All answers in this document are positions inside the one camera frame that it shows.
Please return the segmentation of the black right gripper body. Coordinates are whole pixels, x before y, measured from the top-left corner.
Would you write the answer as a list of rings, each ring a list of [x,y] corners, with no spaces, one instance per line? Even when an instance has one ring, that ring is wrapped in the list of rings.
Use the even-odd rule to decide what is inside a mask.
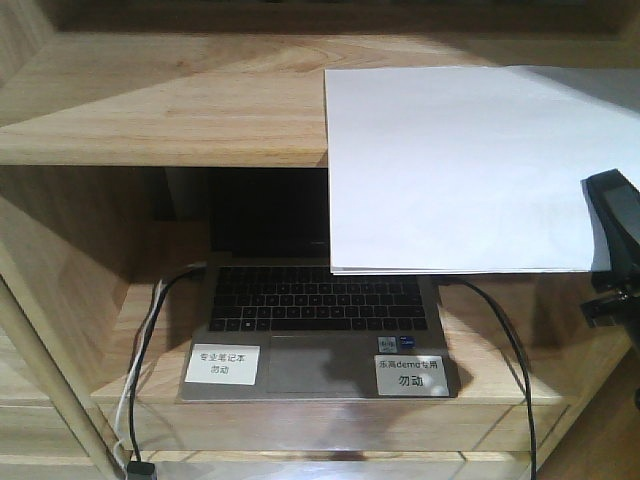
[[[633,348],[639,349],[639,274],[614,278],[613,272],[594,272],[591,284],[601,297],[580,305],[587,325],[622,327]]]

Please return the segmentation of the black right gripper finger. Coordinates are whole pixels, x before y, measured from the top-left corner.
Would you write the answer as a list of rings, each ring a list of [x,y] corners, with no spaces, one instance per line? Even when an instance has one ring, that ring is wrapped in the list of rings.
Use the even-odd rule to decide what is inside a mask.
[[[639,191],[617,169],[588,177],[586,191],[604,232],[613,274],[639,273]]]

